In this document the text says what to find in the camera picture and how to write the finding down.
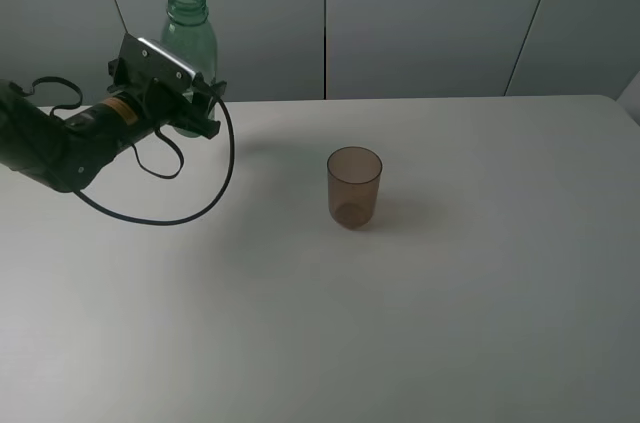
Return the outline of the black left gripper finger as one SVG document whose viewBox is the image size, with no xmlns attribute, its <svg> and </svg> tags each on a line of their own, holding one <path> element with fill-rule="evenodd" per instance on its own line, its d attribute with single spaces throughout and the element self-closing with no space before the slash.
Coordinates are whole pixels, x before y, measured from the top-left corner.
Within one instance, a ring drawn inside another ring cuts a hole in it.
<svg viewBox="0 0 640 423">
<path fill-rule="evenodd" d="M 196 111 L 175 115 L 172 118 L 172 127 L 187 138 L 214 138 L 220 131 L 220 122 Z"/>
</svg>

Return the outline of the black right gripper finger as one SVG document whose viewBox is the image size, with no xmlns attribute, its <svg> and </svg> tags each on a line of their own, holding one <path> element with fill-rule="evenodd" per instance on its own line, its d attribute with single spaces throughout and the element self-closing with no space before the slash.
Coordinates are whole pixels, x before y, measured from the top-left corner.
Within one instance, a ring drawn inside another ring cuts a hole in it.
<svg viewBox="0 0 640 423">
<path fill-rule="evenodd" d="M 226 88 L 226 81 L 207 82 L 201 73 L 197 73 L 192 80 L 193 93 L 207 98 L 213 104 L 219 103 L 222 100 Z"/>
</svg>

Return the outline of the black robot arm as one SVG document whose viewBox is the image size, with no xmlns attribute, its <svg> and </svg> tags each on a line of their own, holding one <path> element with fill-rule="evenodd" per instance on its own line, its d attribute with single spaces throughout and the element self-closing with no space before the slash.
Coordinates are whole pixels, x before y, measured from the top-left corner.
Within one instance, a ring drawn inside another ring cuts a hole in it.
<svg viewBox="0 0 640 423">
<path fill-rule="evenodd" d="M 226 84 L 189 75 L 173 62 L 119 57 L 108 64 L 108 96 L 43 112 L 34 89 L 1 83 L 1 163 L 60 193 L 89 186 L 119 154 L 165 125 L 212 139 L 220 129 L 210 113 Z"/>
</svg>

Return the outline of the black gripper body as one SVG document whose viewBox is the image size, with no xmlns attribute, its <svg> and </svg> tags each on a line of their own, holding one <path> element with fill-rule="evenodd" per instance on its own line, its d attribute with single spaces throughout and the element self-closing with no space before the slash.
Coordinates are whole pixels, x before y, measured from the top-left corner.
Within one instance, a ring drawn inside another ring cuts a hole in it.
<svg viewBox="0 0 640 423">
<path fill-rule="evenodd" d="M 113 61 L 109 63 L 111 77 Z M 184 96 L 185 93 L 178 94 L 156 81 L 149 82 L 144 87 L 140 85 L 116 86 L 112 83 L 109 91 L 131 103 L 140 120 L 137 126 L 146 129 L 159 129 L 164 125 L 172 126 L 172 118 L 175 115 L 190 113 L 186 109 L 189 101 Z"/>
</svg>

